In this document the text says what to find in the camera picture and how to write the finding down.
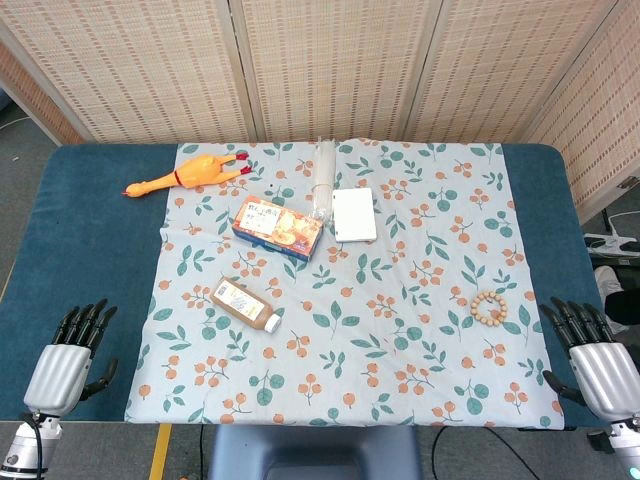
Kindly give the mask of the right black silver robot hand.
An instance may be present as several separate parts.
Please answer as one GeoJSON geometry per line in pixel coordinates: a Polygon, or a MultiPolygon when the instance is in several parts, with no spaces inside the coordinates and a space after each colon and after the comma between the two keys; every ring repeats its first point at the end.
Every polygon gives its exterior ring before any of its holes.
{"type": "Polygon", "coordinates": [[[593,305],[556,297],[539,310],[549,319],[577,381],[575,388],[549,370],[543,378],[560,397],[585,406],[608,423],[639,417],[639,371],[628,349],[613,338],[602,312],[593,305]]]}

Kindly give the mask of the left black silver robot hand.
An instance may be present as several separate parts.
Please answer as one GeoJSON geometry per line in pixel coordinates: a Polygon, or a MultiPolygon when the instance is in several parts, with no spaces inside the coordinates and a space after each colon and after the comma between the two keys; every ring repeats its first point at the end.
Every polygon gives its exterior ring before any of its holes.
{"type": "Polygon", "coordinates": [[[54,335],[36,363],[23,401],[37,423],[61,418],[106,389],[112,382],[118,360],[112,358],[103,374],[87,380],[105,331],[116,314],[103,298],[95,304],[76,306],[58,323],[54,335]]]}

